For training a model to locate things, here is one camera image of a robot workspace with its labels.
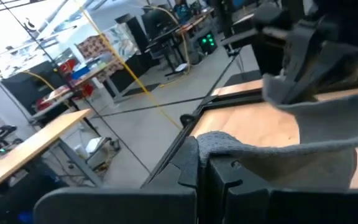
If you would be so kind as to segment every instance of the gray towel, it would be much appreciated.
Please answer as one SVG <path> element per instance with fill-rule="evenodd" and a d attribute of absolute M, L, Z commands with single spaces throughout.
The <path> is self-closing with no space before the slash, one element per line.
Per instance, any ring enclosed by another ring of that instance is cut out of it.
<path fill-rule="evenodd" d="M 358 147 L 358 94 L 335 100 L 282 105 L 293 83 L 263 77 L 264 100 L 292 114 L 299 126 L 300 144 L 255 147 L 222 132 L 198 136 L 201 163 L 211 154 L 232 154 L 267 181 L 280 187 L 349 187 L 356 169 Z"/>

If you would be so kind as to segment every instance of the concrete floor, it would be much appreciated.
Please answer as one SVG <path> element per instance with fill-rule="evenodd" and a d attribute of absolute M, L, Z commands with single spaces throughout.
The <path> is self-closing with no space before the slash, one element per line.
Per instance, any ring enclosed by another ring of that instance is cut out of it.
<path fill-rule="evenodd" d="M 241 50 L 241 55 L 245 71 L 258 69 L 250 47 L 244 47 Z M 156 88 L 152 91 L 152 94 L 159 104 L 205 96 L 229 61 L 230 58 L 227 57 L 224 49 L 219 47 L 213 54 L 207 56 L 201 64 L 192 67 L 188 76 L 182 77 L 163 88 Z M 140 80 L 144 85 L 174 80 L 174 78 L 167 80 L 163 76 L 166 72 L 158 70 L 158 66 L 153 67 L 141 76 Z M 232 63 L 217 88 L 223 86 L 231 75 L 239 72 L 236 62 Z M 134 83 L 129 89 L 137 87 L 137 84 Z M 161 109 L 177 124 L 180 124 L 180 115 L 192 113 L 200 102 L 201 100 L 195 100 L 163 106 Z M 113 188 L 139 188 L 180 130 L 164 117 L 158 108 L 109 115 L 120 111 L 152 106 L 152 101 L 144 94 L 134 95 L 126 101 L 114 103 L 106 90 L 102 90 L 100 96 L 95 98 L 91 104 L 128 146 L 124 147 L 121 142 L 122 150 L 113 158 L 105 175 L 104 183 Z M 89 108 L 89 106 L 80 103 L 80 108 Z M 104 124 L 101 118 L 92 118 L 91 122 L 98 127 L 102 136 L 110 136 L 116 139 L 114 133 Z M 63 136 L 63 140 L 71 147 L 79 144 L 84 146 L 91 138 L 94 138 L 94 134 L 79 131 L 78 126 L 67 131 Z"/>

